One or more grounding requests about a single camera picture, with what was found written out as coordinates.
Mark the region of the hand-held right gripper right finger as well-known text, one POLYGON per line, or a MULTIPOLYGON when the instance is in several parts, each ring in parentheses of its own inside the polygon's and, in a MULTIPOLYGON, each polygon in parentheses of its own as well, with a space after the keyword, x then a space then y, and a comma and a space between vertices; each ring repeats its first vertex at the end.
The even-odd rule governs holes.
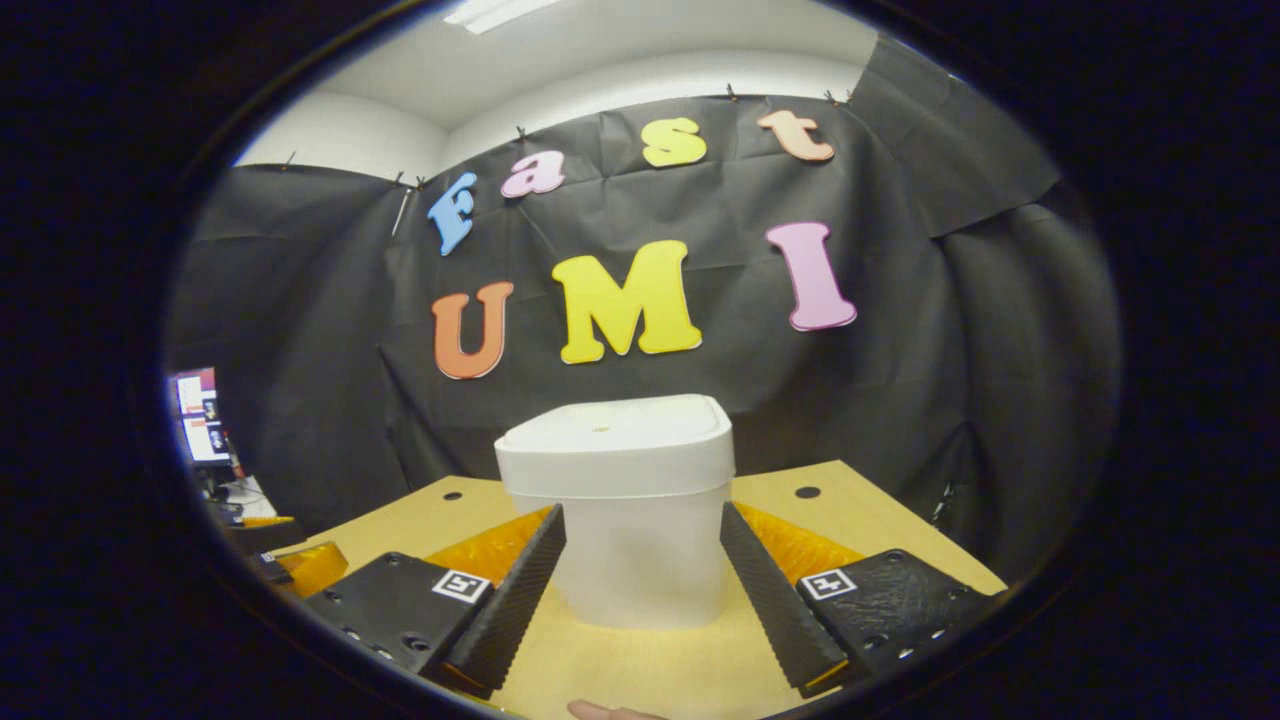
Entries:
POLYGON ((803 698, 915 662, 1002 597, 906 550, 863 556, 733 501, 722 507, 719 542, 787 683, 803 698))

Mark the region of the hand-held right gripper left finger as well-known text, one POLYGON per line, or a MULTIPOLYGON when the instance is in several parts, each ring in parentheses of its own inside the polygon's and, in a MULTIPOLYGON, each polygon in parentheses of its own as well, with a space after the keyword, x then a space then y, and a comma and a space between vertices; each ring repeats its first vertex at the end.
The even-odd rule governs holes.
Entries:
POLYGON ((566 541, 553 503, 426 559, 385 552, 303 605, 384 662, 486 700, 503 688, 566 541))

